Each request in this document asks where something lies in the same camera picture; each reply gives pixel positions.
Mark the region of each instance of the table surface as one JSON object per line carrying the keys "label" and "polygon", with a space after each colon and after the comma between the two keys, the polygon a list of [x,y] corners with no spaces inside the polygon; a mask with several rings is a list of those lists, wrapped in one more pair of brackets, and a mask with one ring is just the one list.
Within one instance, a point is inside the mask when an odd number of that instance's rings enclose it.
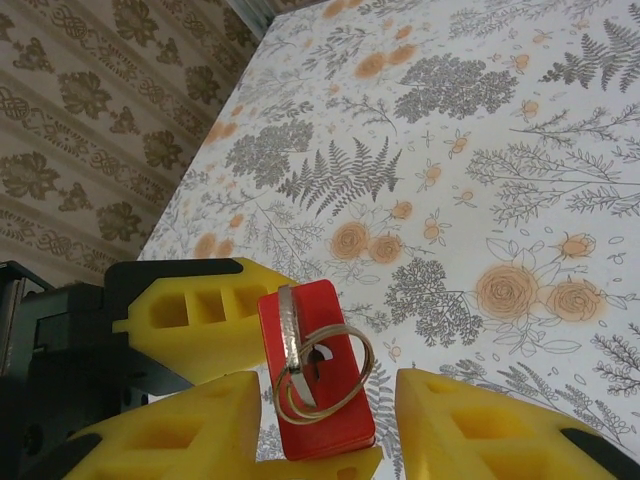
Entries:
{"label": "table surface", "polygon": [[[332,280],[377,352],[379,480],[403,475],[382,413],[412,366],[637,455],[639,32],[640,6],[611,0],[338,0],[278,17],[141,258]],[[258,457],[274,458],[258,370]]]}

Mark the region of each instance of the red block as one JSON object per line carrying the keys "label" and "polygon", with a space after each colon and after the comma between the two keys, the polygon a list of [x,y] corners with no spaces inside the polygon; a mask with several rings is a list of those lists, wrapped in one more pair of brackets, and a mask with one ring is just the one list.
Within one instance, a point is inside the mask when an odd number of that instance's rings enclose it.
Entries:
{"label": "red block", "polygon": [[[344,324],[338,296],[328,280],[320,280],[292,288],[298,310],[298,324],[302,343],[306,336],[321,327]],[[280,329],[278,295],[271,294],[258,301],[258,312],[262,324],[267,363],[271,385],[274,389],[278,375],[285,365],[284,346]],[[313,393],[318,409],[322,410],[342,400],[356,385],[360,370],[347,335],[328,338],[322,342],[333,354],[331,360],[305,367],[305,378]],[[282,382],[280,405],[288,415],[295,418],[289,408],[285,385]],[[292,387],[296,405],[306,409]],[[288,460],[304,460],[329,457],[341,453],[367,448],[375,441],[375,424],[364,389],[342,409],[311,425],[294,425],[278,417],[282,448]]]}

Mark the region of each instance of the floral tablecloth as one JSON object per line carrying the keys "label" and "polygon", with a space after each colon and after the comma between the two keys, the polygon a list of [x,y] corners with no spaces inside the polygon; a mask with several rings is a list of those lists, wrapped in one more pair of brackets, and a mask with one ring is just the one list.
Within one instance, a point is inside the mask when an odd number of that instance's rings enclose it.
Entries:
{"label": "floral tablecloth", "polygon": [[400,367],[637,455],[639,123],[640,2],[319,4],[275,20],[141,258],[331,279],[377,352],[379,480],[403,476]]}

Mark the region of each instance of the red box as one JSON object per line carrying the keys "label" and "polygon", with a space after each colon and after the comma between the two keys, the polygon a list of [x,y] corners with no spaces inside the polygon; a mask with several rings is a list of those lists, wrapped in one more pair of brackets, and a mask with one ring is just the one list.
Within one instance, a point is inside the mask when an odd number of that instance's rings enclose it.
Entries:
{"label": "red box", "polygon": [[[319,328],[344,324],[338,296],[330,281],[299,285],[292,288],[292,293],[298,310],[302,343],[309,333]],[[276,381],[285,365],[277,293],[262,297],[258,301],[258,312],[275,395]],[[360,376],[347,335],[328,338],[322,344],[331,350],[333,358],[316,364],[319,373],[317,380],[313,366],[305,367],[304,372],[318,409],[325,409],[342,400]],[[286,400],[284,386],[287,383],[289,375],[282,382],[280,405],[285,413],[295,418]],[[293,387],[292,390],[296,405],[306,408]],[[375,423],[364,389],[343,408],[319,422],[294,425],[278,417],[278,423],[282,448],[288,460],[329,457],[370,447],[375,441]]]}

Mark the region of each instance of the patterned wallpaper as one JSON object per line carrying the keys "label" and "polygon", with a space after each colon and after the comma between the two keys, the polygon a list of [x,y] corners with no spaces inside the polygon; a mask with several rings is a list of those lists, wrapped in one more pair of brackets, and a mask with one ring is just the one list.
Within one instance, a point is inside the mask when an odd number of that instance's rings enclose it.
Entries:
{"label": "patterned wallpaper", "polygon": [[224,0],[4,0],[2,259],[65,284],[136,258],[256,46]]}

